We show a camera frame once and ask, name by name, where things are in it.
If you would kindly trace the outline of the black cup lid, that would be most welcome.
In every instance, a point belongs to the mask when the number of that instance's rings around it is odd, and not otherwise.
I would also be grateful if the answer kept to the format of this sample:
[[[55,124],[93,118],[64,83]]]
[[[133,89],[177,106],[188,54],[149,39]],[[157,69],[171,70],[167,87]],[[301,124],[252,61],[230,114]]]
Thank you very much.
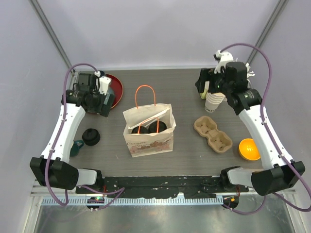
[[[149,130],[143,126],[136,126],[132,131],[131,134],[148,134]]]
[[[166,124],[163,121],[155,121],[150,124],[148,130],[149,133],[160,133],[167,129]]]

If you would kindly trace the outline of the brown paper bag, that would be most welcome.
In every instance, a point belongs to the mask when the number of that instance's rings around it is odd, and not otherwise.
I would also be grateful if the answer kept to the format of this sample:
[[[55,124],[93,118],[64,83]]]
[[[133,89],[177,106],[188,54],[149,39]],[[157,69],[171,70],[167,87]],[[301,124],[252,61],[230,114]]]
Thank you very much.
[[[153,103],[139,105],[137,101],[138,91],[147,87],[153,93]],[[141,85],[135,92],[135,107],[123,112],[126,126],[123,136],[131,156],[141,157],[173,151],[173,132],[176,128],[176,121],[173,116],[171,104],[157,103],[156,93],[149,85]],[[160,133],[131,134],[136,126],[149,128],[155,121],[163,121],[167,129]]]

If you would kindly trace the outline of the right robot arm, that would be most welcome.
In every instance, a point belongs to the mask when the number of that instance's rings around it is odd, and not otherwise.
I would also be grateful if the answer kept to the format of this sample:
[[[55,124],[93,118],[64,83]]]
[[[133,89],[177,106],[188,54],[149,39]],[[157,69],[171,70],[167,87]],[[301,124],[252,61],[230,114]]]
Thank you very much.
[[[208,92],[222,93],[235,114],[247,127],[261,156],[262,170],[233,166],[221,171],[220,188],[232,191],[237,185],[248,186],[261,195],[292,188],[298,176],[305,172],[303,162],[296,162],[286,151],[274,131],[266,110],[261,109],[262,98],[247,82],[247,68],[243,62],[229,62],[219,73],[212,68],[203,68],[195,86],[203,91],[209,83]]]

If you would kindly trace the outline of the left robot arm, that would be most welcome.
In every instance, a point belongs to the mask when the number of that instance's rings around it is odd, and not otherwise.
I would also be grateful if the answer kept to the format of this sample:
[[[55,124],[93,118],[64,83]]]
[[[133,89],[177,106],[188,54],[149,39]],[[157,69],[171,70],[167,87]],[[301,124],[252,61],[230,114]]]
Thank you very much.
[[[41,186],[72,190],[86,185],[92,193],[100,193],[103,181],[100,171],[77,169],[69,164],[70,151],[77,129],[86,113],[109,115],[115,99],[111,78],[102,71],[79,75],[83,82],[75,83],[61,99],[60,114],[46,148],[39,157],[33,157],[30,168]]]

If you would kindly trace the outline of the yellow-green mug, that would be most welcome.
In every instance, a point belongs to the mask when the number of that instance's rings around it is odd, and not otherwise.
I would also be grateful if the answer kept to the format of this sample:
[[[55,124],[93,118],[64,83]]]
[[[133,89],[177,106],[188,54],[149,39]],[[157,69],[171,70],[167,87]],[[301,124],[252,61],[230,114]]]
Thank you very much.
[[[209,88],[209,81],[206,81],[205,82],[205,86],[204,86],[204,90],[203,90],[202,93],[200,93],[201,99],[203,99],[203,100],[206,99],[206,96],[207,96],[207,93],[208,93],[208,88]]]

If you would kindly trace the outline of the stack of paper cups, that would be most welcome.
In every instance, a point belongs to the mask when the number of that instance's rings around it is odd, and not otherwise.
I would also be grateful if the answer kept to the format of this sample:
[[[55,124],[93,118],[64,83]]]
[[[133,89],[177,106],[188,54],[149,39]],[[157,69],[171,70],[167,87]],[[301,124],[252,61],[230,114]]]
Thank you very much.
[[[223,102],[225,95],[222,93],[207,93],[205,101],[205,110],[209,113],[214,112]]]

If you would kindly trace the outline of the red round tray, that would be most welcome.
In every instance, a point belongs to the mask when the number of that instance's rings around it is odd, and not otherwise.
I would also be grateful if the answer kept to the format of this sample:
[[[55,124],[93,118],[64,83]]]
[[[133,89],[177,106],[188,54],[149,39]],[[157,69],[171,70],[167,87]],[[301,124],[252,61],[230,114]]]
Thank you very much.
[[[110,87],[112,88],[112,90],[115,93],[115,100],[114,100],[113,105],[110,109],[110,110],[112,110],[114,107],[117,106],[117,104],[120,102],[120,100],[123,96],[123,85],[122,85],[121,81],[118,78],[116,78],[115,76],[110,75],[110,74],[106,74],[106,76],[111,78]]]

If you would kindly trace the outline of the stack of black lids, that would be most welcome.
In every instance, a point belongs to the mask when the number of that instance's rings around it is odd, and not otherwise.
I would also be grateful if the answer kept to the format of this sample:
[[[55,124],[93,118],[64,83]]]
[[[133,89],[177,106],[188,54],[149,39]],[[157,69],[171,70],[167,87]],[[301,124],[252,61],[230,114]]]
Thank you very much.
[[[82,140],[87,146],[95,146],[100,141],[98,130],[89,128],[82,134]]]

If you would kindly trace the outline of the bundle of wrapped straws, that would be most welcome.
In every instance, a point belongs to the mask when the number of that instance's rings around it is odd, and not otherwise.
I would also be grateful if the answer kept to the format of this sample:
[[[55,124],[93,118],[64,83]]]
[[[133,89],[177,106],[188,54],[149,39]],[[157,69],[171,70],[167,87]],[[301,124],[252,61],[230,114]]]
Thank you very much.
[[[249,63],[244,63],[235,59],[232,66],[234,67],[234,80],[237,83],[251,83],[250,78],[254,77],[255,73],[251,70]]]

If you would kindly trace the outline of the teal mug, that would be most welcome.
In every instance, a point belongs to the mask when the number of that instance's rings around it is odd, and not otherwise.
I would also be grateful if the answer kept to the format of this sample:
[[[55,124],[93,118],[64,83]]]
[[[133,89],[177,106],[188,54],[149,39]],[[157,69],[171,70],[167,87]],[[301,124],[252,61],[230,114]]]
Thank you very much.
[[[70,157],[75,157],[78,155],[80,149],[84,146],[83,140],[76,140],[73,142],[73,145],[70,149]]]

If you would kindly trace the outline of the orange bowl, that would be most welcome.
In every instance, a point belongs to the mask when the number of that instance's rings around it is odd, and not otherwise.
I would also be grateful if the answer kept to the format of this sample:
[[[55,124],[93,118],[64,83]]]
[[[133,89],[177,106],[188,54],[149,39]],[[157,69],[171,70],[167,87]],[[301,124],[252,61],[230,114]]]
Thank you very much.
[[[238,149],[240,156],[245,160],[257,161],[261,158],[257,146],[252,138],[243,139],[239,143]]]

